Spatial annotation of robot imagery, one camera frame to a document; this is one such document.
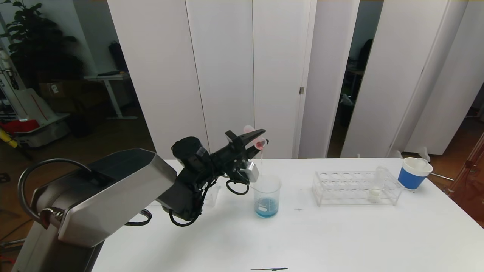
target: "cable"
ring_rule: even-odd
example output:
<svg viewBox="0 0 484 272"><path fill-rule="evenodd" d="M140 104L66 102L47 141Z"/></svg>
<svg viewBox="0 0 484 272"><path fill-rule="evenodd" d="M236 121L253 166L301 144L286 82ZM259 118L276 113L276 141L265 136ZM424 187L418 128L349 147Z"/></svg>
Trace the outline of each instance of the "cable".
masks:
<svg viewBox="0 0 484 272"><path fill-rule="evenodd" d="M92 173L92 170L89 169L87 166L85 166L82 163L69 160L69 159L61 159L61 158L56 158L56 159L48 159L45 161L41 161L37 164L34 164L30 166L29 168L25 169L25 171L20 175L20 179L18 179L18 186L17 186L17 193L18 193L18 199L20 200L20 206L22 206L22 209L29 215L33 220L35 220L37 223L41 224L44 226L42 223L42 220L40 219L40 216L32 210L32 208L28 205L27 199L25 198L25 182L27 181L27 178L29 175L37 168L44 166L46 164L51 164L51 163L70 163L73 164L89 173Z"/></svg>
<svg viewBox="0 0 484 272"><path fill-rule="evenodd" d="M33 219L29 219L23 223L21 223L20 225L18 225L16 228L14 228L11 232L9 232L7 235L3 236L2 238L0 238L0 241L2 241L3 239L9 237L12 233L16 232L18 229L20 229L21 227L23 227L25 224L27 224L28 222L32 221Z"/></svg>
<svg viewBox="0 0 484 272"><path fill-rule="evenodd" d="M238 184L238 183L242 183L242 182L235 181L235 180L229 180L229 181L227 181L227 182L225 183L225 186L227 186L227 189L228 189L229 191L233 192L233 193L234 193L234 194L236 194L236 195L243 196L243 195L245 195L245 194L247 194L247 193L249 192L249 185L247 185L247 184L245 185L245 186L247 186L247 190L245 190L245 192L243 192L243 193L239 193L239 192L235 191L234 189L232 189L232 188L231 188L231 187L228 185L229 183Z"/></svg>
<svg viewBox="0 0 484 272"><path fill-rule="evenodd" d="M209 188L214 186L215 184L217 183L217 178L213 179L212 180L212 183L210 183L209 185L207 185L207 187L205 188L205 191L203 192L203 196L202 196L202 202L201 202L201 205L200 205L200 209L198 209L198 212L197 214L195 215L195 217L188 223L179 223L177 221L175 221L175 218L173 217L173 210L170 209L168 211L169 215L170 215L170 220L173 224L175 224L176 226L179 226L179 227L187 227L191 224L193 224L195 222L195 220L197 220L198 216L201 215L202 213L202 207L203 207L203 202L205 201L205 197L207 196L207 193L209 191Z"/></svg>
<svg viewBox="0 0 484 272"><path fill-rule="evenodd" d="M139 214L144 215L147 218L147 220L142 221L142 222L127 222L124 225L125 226L134 226L134 227L144 226L144 225L148 224L151 221L151 218L153 217L151 212L147 209L143 209L142 211L139 212Z"/></svg>

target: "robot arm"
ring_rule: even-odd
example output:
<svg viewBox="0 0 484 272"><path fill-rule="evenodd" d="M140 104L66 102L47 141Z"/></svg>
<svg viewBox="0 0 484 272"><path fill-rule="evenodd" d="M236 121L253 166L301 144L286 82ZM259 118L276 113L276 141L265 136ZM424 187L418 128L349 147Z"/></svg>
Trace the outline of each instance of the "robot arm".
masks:
<svg viewBox="0 0 484 272"><path fill-rule="evenodd" d="M257 180L257 168L248 160L259 150L245 145L264 132L259 129L236 136L228 131L229 144L213 154L195 137L177 141L172 151L184 166L179 175L156 153L142 149L117 152L87 166L51 159L28 168L19 180L19 199L36 222L13 271L90 271L104 240L154 199L176 225L192 224L202 212L208 188L219 176L230 177L228 188L229 182L248 187ZM28 175L56 162L80 169L37 188L28 205L24 193ZM178 223L174 216L188 223Z"/></svg>

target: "red liquid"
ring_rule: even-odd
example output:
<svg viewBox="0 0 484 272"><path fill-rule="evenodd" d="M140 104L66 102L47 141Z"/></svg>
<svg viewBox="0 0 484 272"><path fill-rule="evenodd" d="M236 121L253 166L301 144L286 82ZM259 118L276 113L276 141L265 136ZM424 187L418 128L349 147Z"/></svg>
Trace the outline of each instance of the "red liquid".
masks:
<svg viewBox="0 0 484 272"><path fill-rule="evenodd" d="M262 149L264 148L264 143L263 142L257 142L256 148L259 149L260 151L262 151Z"/></svg>

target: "white tabletop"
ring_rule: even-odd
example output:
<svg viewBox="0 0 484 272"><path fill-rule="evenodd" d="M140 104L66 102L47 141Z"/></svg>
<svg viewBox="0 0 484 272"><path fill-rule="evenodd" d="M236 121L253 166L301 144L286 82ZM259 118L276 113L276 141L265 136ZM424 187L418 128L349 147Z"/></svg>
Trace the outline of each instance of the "white tabletop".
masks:
<svg viewBox="0 0 484 272"><path fill-rule="evenodd" d="M318 207L311 192L316 170L385 166L398 177L401 165L398 158L264 160L262 171L283 182L274 217L257 217L253 193L234 195L219 179L215 207L193 225L173 225L154 202L151 222L109 237L93 271L484 271L484 231L429 180L396 206Z"/></svg>

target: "potted plant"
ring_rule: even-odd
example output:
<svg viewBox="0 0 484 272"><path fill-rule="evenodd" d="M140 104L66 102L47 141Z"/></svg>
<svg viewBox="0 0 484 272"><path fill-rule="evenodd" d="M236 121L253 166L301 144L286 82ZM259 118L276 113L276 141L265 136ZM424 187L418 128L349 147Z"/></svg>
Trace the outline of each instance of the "potted plant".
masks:
<svg viewBox="0 0 484 272"><path fill-rule="evenodd" d="M83 72L83 63L68 52L68 46L76 43L73 36L64 36L56 23L43 17L41 3L27 7L20 1L5 0L19 10L14 21L7 24L8 32L1 37L10 37L10 58L27 88L38 89L40 73L48 73L57 79L78 79Z"/></svg>

